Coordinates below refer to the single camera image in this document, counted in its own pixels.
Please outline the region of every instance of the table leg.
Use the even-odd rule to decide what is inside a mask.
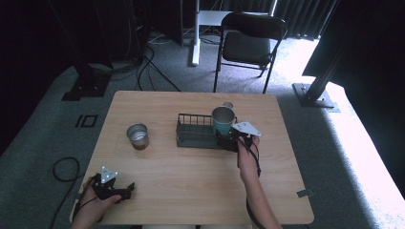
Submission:
[[[200,62],[200,0],[196,0],[196,28],[194,36],[193,66],[198,66]]]

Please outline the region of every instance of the wire basket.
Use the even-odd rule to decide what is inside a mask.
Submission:
[[[177,124],[178,147],[222,149],[212,129],[212,116],[179,114]]]

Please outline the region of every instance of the tripod base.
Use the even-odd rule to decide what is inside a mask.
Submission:
[[[315,101],[308,100],[306,94],[310,84],[294,83],[292,88],[297,94],[298,100],[303,107],[316,107],[316,108],[334,108],[334,103],[330,100],[327,91],[324,91],[321,96]]]
[[[71,91],[63,95],[62,101],[79,101],[81,97],[102,97],[110,83],[110,74],[94,73],[95,83],[90,87],[83,87],[81,77],[78,77]]]

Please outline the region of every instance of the hand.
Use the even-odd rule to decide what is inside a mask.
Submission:
[[[92,180],[85,191],[86,193],[81,200],[81,208],[78,210],[72,222],[72,229],[91,228],[101,219],[110,206],[121,199],[120,195],[115,195],[104,200],[99,199],[92,187],[93,183],[94,181]]]
[[[245,142],[244,139],[240,136],[239,139],[242,142]],[[254,136],[253,144],[250,146],[250,150],[257,156],[258,149],[260,143],[260,138],[258,136]],[[241,179],[244,183],[249,180],[258,179],[257,175],[257,164],[256,160],[254,159],[253,155],[247,151],[246,147],[238,141],[238,148],[239,148],[239,169],[241,170]]]

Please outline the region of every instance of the black chair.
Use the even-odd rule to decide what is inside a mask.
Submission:
[[[221,70],[221,65],[230,65],[261,70],[258,77],[261,77],[268,67],[263,89],[265,94],[277,49],[286,33],[286,23],[277,17],[242,12],[231,12],[224,17],[221,24],[214,93],[217,91],[218,72]],[[271,42],[275,44],[273,48],[270,46]]]

